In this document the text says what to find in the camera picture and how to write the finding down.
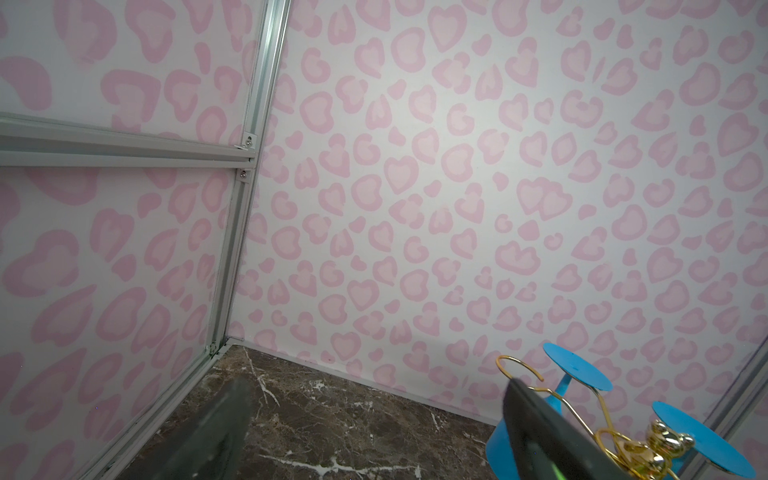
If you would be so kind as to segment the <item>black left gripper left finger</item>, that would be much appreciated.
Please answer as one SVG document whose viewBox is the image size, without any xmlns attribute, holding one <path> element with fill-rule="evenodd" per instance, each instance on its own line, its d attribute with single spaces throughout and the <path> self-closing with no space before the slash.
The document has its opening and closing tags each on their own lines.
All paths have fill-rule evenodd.
<svg viewBox="0 0 768 480">
<path fill-rule="evenodd" d="M 192 418 L 136 466 L 130 479 L 233 479 L 251 418 L 251 385 L 226 384 Z"/>
</svg>

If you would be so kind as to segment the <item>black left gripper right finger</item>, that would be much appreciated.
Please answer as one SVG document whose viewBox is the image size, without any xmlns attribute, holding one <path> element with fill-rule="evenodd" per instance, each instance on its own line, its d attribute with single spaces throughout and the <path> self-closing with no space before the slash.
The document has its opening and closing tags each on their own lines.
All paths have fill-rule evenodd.
<svg viewBox="0 0 768 480">
<path fill-rule="evenodd" d="M 524 480 L 625 479 L 627 473 L 518 379 L 503 399 L 503 420 Z"/>
</svg>

